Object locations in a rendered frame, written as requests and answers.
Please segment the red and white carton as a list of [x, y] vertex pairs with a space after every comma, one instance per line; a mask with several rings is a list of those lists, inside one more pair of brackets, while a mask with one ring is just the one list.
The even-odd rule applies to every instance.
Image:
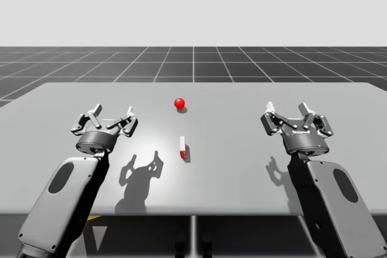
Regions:
[[184, 160], [187, 160], [190, 154], [189, 146], [186, 144], [185, 136], [179, 137], [179, 151], [180, 157]]

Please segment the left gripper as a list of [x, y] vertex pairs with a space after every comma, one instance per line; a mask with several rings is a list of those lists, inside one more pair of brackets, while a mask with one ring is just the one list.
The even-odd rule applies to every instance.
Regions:
[[97, 119], [101, 111], [102, 105], [98, 103], [94, 109], [89, 110], [86, 114], [80, 114], [71, 127], [71, 133], [74, 135], [81, 135], [76, 143], [76, 149], [78, 151], [85, 154], [96, 154], [102, 151], [111, 153], [114, 150], [119, 135], [132, 137], [138, 125], [138, 119], [133, 112], [132, 106], [128, 108], [124, 117], [113, 120], [106, 125], [108, 132], [85, 132], [85, 125], [89, 121], [96, 129], [102, 128], [102, 125]]

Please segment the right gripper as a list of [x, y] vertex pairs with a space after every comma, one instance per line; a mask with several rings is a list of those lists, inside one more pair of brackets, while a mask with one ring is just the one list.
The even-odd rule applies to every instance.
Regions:
[[282, 134], [285, 151], [289, 155], [295, 152], [303, 152], [306, 155], [328, 153], [330, 149], [323, 138], [333, 136], [333, 130], [326, 116], [318, 115], [305, 102], [301, 103], [298, 109], [304, 117], [303, 130], [296, 130], [295, 124], [279, 115], [275, 111], [273, 103], [268, 102], [261, 117], [267, 135]]

